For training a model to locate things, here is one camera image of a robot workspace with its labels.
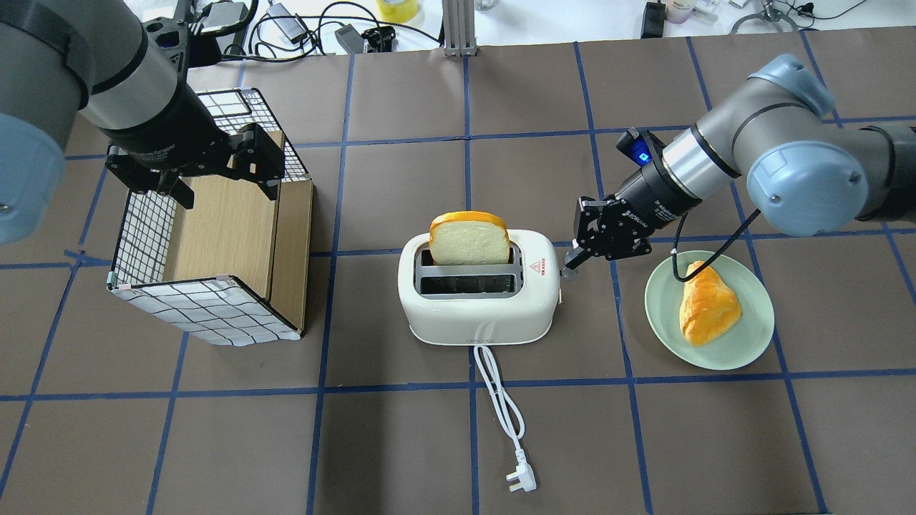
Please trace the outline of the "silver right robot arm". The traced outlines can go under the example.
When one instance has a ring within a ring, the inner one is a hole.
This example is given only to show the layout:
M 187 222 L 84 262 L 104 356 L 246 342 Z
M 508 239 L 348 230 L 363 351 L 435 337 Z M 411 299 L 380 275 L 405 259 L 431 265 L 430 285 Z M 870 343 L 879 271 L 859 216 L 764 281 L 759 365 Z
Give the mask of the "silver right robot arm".
M 604 199 L 579 199 L 562 272 L 596 255 L 648 254 L 655 231 L 739 178 L 760 215 L 792 237 L 833 232 L 851 220 L 913 222 L 914 128 L 824 126 L 833 107 L 809 69 L 782 54 L 668 144 L 628 128 L 616 147 L 637 172 Z

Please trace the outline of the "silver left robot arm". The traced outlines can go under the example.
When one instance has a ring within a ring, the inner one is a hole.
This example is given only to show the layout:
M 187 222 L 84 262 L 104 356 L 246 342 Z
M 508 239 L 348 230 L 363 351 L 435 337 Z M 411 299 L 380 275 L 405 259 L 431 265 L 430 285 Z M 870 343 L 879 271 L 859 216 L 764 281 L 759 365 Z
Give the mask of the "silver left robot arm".
M 188 69 L 222 61 L 219 38 L 250 19 L 206 30 L 190 2 L 179 7 L 144 22 L 123 1 L 2 2 L 3 243 L 42 221 L 76 114 L 108 137 L 106 167 L 135 195 L 192 209 L 185 179 L 217 175 L 278 198 L 283 149 L 258 124 L 221 130 L 186 81 Z

